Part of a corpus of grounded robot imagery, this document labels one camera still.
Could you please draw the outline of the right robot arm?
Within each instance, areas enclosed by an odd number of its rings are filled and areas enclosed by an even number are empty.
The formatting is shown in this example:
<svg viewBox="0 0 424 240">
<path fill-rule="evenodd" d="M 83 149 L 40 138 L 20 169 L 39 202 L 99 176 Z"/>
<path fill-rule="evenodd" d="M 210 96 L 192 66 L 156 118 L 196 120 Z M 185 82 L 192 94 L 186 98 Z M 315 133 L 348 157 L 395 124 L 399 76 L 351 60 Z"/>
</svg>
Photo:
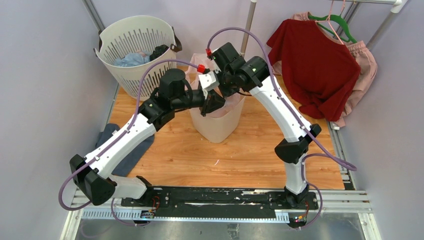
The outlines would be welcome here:
<svg viewBox="0 0 424 240">
<path fill-rule="evenodd" d="M 318 124 L 303 119 L 278 85 L 267 62 L 260 56 L 249 60 L 239 54 L 229 42 L 220 48 L 207 50 L 214 62 L 218 88 L 223 98 L 248 92 L 271 115 L 283 133 L 283 140 L 274 148 L 284 162 L 286 204 L 298 209 L 306 201 L 310 186 L 306 183 L 301 161 L 309 150 L 312 138 L 321 132 Z"/>
</svg>

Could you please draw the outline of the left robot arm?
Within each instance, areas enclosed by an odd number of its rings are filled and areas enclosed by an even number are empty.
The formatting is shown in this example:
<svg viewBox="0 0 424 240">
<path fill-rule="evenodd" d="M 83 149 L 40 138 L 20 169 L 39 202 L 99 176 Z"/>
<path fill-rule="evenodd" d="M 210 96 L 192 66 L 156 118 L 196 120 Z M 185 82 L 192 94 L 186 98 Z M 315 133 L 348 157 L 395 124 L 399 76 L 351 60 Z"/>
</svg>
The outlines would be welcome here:
<svg viewBox="0 0 424 240">
<path fill-rule="evenodd" d="M 90 204 L 99 206 L 112 198 L 132 198 L 142 207 L 152 203 L 152 187 L 147 180 L 112 172 L 139 144 L 170 122 L 176 112 L 198 108 L 208 114 L 224 105 L 224 98 L 215 91 L 219 85 L 217 74 L 202 65 L 197 70 L 200 75 L 196 88 L 191 88 L 182 70 L 167 70 L 159 86 L 136 107 L 124 127 L 86 156 L 76 154 L 71 158 L 73 182 Z"/>
</svg>

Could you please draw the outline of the beige plastic trash bin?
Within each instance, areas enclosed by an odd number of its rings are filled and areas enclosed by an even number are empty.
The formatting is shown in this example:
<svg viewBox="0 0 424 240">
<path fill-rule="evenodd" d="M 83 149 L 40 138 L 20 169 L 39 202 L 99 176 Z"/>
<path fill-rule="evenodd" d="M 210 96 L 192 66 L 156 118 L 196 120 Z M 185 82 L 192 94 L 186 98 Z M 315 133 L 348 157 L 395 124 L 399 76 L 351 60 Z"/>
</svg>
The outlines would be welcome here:
<svg viewBox="0 0 424 240">
<path fill-rule="evenodd" d="M 202 116 L 198 108 L 189 110 L 194 128 L 212 143 L 223 142 L 239 125 L 245 97 L 229 97 L 223 108 Z"/>
</svg>

